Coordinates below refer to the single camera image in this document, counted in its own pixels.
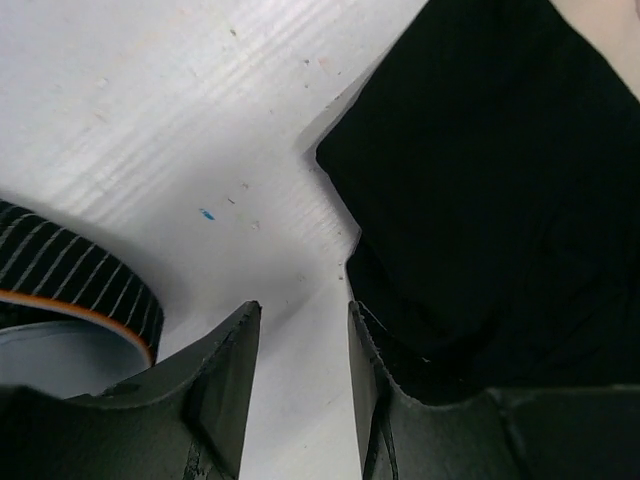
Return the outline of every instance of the blue mark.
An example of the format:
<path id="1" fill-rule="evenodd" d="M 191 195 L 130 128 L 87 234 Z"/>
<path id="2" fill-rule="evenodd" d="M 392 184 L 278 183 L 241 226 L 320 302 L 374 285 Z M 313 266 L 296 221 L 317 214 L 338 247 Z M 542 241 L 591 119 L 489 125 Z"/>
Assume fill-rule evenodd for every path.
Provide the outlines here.
<path id="1" fill-rule="evenodd" d="M 208 211 L 206 211 L 204 208 L 200 209 L 200 213 L 202 215 L 204 215 L 204 218 L 208 219 L 208 220 L 215 220 L 214 216 L 211 215 L 211 213 L 209 213 Z"/>

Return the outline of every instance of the white surface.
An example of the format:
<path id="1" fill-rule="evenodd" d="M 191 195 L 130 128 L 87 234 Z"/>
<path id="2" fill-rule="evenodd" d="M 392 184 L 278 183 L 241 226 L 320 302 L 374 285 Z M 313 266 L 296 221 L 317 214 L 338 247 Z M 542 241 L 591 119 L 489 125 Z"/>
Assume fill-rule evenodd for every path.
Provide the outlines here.
<path id="1" fill-rule="evenodd" d="M 29 385 L 58 398 L 97 395 L 147 367 L 135 346 L 90 323 L 35 323 L 0 332 L 0 385 Z"/>
<path id="2" fill-rule="evenodd" d="M 341 279 L 356 229 L 312 148 L 423 3 L 0 5 L 0 196 L 136 270 L 168 314 L 162 356 L 263 304 L 242 480 L 360 475 Z"/>

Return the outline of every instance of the black cloth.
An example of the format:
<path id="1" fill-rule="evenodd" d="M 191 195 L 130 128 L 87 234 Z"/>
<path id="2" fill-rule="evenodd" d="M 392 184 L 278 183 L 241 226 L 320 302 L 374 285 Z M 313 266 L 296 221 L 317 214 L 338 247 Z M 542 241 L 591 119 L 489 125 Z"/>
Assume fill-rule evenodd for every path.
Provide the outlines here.
<path id="1" fill-rule="evenodd" d="M 640 381 L 640 105 L 547 0 L 431 0 L 317 160 L 355 298 L 416 357 Z"/>

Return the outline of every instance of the blue paint speck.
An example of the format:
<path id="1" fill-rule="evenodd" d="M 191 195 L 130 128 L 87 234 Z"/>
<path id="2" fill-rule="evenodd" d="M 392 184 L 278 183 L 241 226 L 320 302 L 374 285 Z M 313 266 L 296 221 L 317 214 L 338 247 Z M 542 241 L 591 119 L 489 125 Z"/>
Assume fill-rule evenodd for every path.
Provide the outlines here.
<path id="1" fill-rule="evenodd" d="M 204 216 L 204 218 L 206 218 L 207 220 L 215 220 L 215 218 L 213 217 L 213 215 L 211 215 L 211 213 L 209 213 L 208 211 L 206 211 L 204 208 L 200 209 L 200 213 Z"/>

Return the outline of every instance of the folded cloth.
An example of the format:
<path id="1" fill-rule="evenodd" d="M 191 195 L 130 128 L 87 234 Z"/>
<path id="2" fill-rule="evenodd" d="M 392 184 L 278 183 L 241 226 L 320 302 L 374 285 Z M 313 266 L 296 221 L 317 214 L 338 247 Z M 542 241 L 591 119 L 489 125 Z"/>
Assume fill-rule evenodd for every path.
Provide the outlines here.
<path id="1" fill-rule="evenodd" d="M 547 0 L 431 0 L 317 160 L 355 298 L 416 357 L 640 381 L 640 105 Z"/>

